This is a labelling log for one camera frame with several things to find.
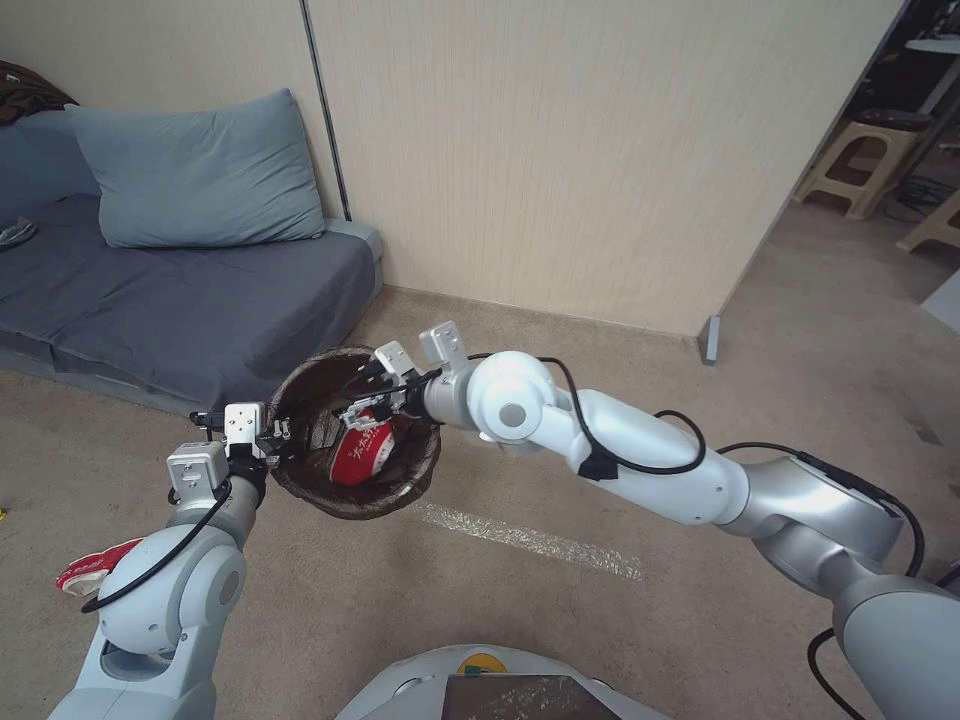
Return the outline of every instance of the beige stool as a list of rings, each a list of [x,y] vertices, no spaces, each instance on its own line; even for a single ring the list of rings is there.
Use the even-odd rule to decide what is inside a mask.
[[[924,240],[939,240],[947,245],[960,247],[960,228],[950,224],[954,216],[960,214],[960,190],[947,198],[946,202],[934,210],[927,219],[917,225],[909,235],[897,243],[897,247],[913,252]]]
[[[857,116],[857,120],[866,122],[848,122],[830,144],[817,164],[807,174],[793,199],[803,202],[815,190],[839,195],[850,200],[847,217],[852,220],[865,220],[876,209],[884,194],[896,186],[897,171],[901,168],[911,148],[923,135],[929,125],[928,115],[901,113],[892,110],[867,110]],[[870,173],[866,182],[857,185],[852,182],[827,177],[827,173],[838,160],[842,160],[841,169],[855,155],[848,151],[850,145],[864,138],[875,138],[884,144],[883,157]],[[847,172],[860,173],[847,168]]]

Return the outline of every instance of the wall panel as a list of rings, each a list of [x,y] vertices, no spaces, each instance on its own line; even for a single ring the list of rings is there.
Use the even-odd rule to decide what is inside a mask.
[[[310,0],[387,281],[692,335],[899,0]]]

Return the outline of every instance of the brown basket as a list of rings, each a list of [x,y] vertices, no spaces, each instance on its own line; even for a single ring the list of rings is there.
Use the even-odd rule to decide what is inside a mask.
[[[274,393],[268,414],[270,426],[289,419],[296,449],[281,458],[274,478],[296,497],[346,520],[369,520],[412,503],[430,487],[440,456],[439,427],[397,416],[391,420],[396,445],[380,472],[360,485],[331,482],[333,454],[345,432],[334,411],[350,404],[343,387],[371,356],[370,348],[344,347],[310,358]],[[332,434],[337,439],[331,443]]]

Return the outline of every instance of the yellow sticker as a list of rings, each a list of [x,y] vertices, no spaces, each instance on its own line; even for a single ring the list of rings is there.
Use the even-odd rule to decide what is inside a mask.
[[[485,672],[508,672],[508,670],[507,666],[493,655],[477,653],[460,663],[457,672],[461,675],[479,675]]]

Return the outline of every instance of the brown blanket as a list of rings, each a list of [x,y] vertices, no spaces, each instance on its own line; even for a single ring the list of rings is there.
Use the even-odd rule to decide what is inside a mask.
[[[0,125],[43,110],[63,110],[68,103],[76,100],[35,72],[0,60]]]

